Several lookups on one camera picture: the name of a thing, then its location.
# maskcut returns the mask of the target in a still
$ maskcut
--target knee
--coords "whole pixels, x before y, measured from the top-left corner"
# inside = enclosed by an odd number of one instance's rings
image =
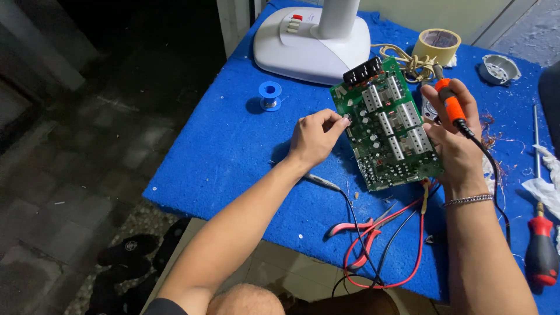
[[[209,306],[208,310],[216,315],[284,314],[282,303],[272,292],[252,284],[235,285]]]

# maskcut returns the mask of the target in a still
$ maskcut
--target red wire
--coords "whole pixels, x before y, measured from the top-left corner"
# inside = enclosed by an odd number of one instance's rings
[[[429,189],[432,189],[432,187],[437,183],[437,181],[434,181]],[[367,233],[369,233],[371,230],[373,230],[376,226],[378,226],[379,224],[381,224],[382,222],[389,220],[390,218],[401,214],[403,211],[405,211],[406,209],[414,206],[415,204],[417,204],[419,201],[423,200],[424,197],[420,197],[418,199],[416,199],[415,201],[413,201],[410,205],[402,208],[401,210],[393,213],[390,216],[385,217],[384,219],[382,219],[381,221],[377,222],[376,224],[374,224],[373,226],[367,228],[362,234],[361,236],[364,237],[365,235],[367,235]],[[414,269],[412,270],[412,273],[408,276],[408,278],[404,279],[403,281],[399,282],[399,283],[395,283],[395,284],[387,284],[387,285],[378,285],[378,286],[374,286],[374,289],[387,289],[387,288],[392,288],[394,286],[399,286],[399,285],[403,285],[405,283],[407,283],[408,281],[410,281],[410,279],[412,279],[412,277],[414,277],[414,275],[416,274],[416,271],[418,270],[419,266],[420,266],[420,260],[422,258],[422,245],[423,245],[423,236],[424,236],[424,214],[422,214],[420,216],[420,241],[419,241],[419,246],[418,246],[418,256],[416,257],[416,263],[414,264]],[[352,251],[352,248],[354,248],[354,246],[356,245],[356,243],[358,243],[359,238],[356,238],[354,240],[354,242],[352,243],[352,245],[350,245],[350,247],[348,248],[348,251],[346,252],[346,256],[344,258],[344,274],[346,275],[348,281],[350,281],[353,285],[357,285],[359,287],[362,288],[369,288],[370,286],[368,285],[362,285],[362,284],[358,284],[354,281],[352,281],[351,277],[348,277],[348,257],[350,256],[350,252]]]

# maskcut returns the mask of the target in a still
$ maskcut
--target hand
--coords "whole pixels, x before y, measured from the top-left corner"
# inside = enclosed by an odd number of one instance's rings
[[[480,140],[482,128],[478,118],[477,101],[461,81],[452,79],[449,87],[457,95],[467,126]],[[445,198],[453,200],[488,193],[482,172],[482,151],[451,124],[447,111],[432,86],[422,86],[421,92],[432,103],[441,119],[441,126],[433,121],[428,121],[423,126],[443,160],[445,172],[439,180],[444,185]]]
[[[300,118],[293,129],[290,153],[286,157],[304,172],[324,161],[332,151],[338,137],[350,124],[330,109],[323,109],[313,115]]]

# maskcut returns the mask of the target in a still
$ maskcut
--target blue foam mat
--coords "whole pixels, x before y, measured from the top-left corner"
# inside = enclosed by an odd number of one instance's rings
[[[175,140],[143,194],[147,199],[165,211],[209,220],[269,171],[270,160],[278,161],[285,156],[286,141],[299,117],[324,108],[335,109],[329,87],[268,73],[253,61],[252,41],[258,26],[277,9],[290,6],[308,5],[290,0],[268,3]],[[359,12],[358,15],[367,22],[374,44],[408,47],[418,38],[418,32],[381,21],[376,12]],[[377,51],[377,48],[372,49],[373,53]],[[457,51],[458,66],[447,70],[446,76],[461,79],[477,99],[479,111],[488,111],[495,117],[491,133],[503,133],[503,139],[518,140],[497,141],[492,154],[507,173],[503,180],[506,213],[511,220],[512,252],[524,256],[529,240],[527,221],[536,202],[524,191],[521,182],[533,176],[530,173],[534,164],[530,147],[533,143],[532,105],[540,104],[537,83],[542,68],[512,58],[521,71],[521,79],[510,87],[488,86],[476,71],[482,56],[488,53],[491,52],[461,45]],[[259,106],[258,87],[264,81],[275,81],[282,86],[282,108],[277,112],[263,112]],[[410,89],[416,91],[417,86],[410,85]],[[542,111],[539,123],[541,144],[550,148],[550,135]],[[354,201],[359,221],[383,213],[390,206],[383,201],[385,198],[391,197],[391,203],[398,201],[395,209],[400,209],[422,194],[417,184],[368,193],[345,136],[312,173],[348,189],[350,195],[360,193]],[[549,178],[544,168],[543,177]],[[439,208],[442,200],[443,191],[439,191],[428,203],[423,237],[445,228],[444,211]],[[371,248],[372,259],[379,259],[385,244],[405,217],[382,228]],[[264,239],[341,266],[343,255],[356,235],[337,235],[328,241],[323,236],[333,224],[349,220],[350,214],[339,193],[303,180],[274,216]],[[402,281],[410,274],[418,250],[418,227],[419,217],[415,216],[395,239],[382,274],[386,283]],[[517,262],[522,267],[521,259]],[[403,287],[430,298],[447,300],[447,265],[445,246],[425,246],[416,276]],[[371,267],[366,264],[359,274],[372,277]],[[560,311],[560,299],[556,298],[559,294],[557,285],[535,295],[541,314]]]

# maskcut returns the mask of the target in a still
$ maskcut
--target beige cable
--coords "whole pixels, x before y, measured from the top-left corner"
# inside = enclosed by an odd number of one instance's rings
[[[395,57],[395,60],[399,63],[400,69],[404,71],[404,79],[408,83],[419,83],[422,81],[432,81],[435,79],[433,74],[433,65],[434,59],[430,59],[429,56],[424,56],[422,60],[418,60],[417,55],[409,56],[404,50],[400,47],[393,45],[393,44],[375,44],[372,47],[379,47],[379,55],[383,58],[389,57],[385,52],[387,50],[394,50],[398,57]]]

